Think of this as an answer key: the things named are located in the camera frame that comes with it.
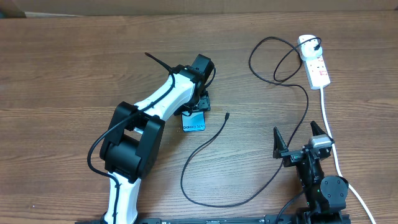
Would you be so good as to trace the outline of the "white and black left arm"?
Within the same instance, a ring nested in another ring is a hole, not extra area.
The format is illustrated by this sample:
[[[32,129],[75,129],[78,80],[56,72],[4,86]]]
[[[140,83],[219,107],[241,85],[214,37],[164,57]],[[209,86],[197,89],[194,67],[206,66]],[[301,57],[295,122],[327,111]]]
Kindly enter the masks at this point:
[[[135,104],[116,107],[102,137],[99,156],[110,180],[108,211],[100,223],[134,223],[141,180],[152,169],[159,153],[165,122],[172,116],[203,116],[210,110],[206,88],[215,76],[210,58],[199,54],[191,65],[170,67],[167,81]]]

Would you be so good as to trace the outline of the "dark Samsung Galaxy smartphone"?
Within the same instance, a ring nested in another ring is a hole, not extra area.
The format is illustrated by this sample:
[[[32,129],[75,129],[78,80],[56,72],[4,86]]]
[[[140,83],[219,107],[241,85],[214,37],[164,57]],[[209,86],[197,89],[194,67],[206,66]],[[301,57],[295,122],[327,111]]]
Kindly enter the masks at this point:
[[[184,111],[182,113],[182,129],[184,132],[197,132],[205,130],[205,115],[204,112]]]

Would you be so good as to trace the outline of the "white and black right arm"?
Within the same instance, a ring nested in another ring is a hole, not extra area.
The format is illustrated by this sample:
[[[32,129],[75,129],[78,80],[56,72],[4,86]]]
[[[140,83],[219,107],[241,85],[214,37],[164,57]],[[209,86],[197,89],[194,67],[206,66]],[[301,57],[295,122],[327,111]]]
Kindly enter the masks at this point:
[[[275,223],[350,223],[346,208],[348,181],[338,175],[326,176],[321,161],[331,156],[335,141],[319,125],[310,123],[313,136],[300,150],[290,151],[279,130],[274,128],[273,158],[281,159],[284,167],[295,167],[302,191],[287,202],[276,215]],[[283,216],[286,208],[301,195],[307,206],[298,208],[293,215]]]

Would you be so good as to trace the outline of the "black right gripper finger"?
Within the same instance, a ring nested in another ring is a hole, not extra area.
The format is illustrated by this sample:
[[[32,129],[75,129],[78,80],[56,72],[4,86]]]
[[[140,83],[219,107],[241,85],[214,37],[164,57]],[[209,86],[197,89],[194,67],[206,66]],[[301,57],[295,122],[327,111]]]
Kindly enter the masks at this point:
[[[286,143],[284,142],[279,130],[277,127],[274,127],[274,149],[273,149],[273,158],[280,159],[283,153],[289,151]]]
[[[310,125],[313,136],[320,136],[326,134],[326,132],[324,132],[324,130],[322,130],[322,128],[319,127],[319,125],[315,121],[311,121]]]

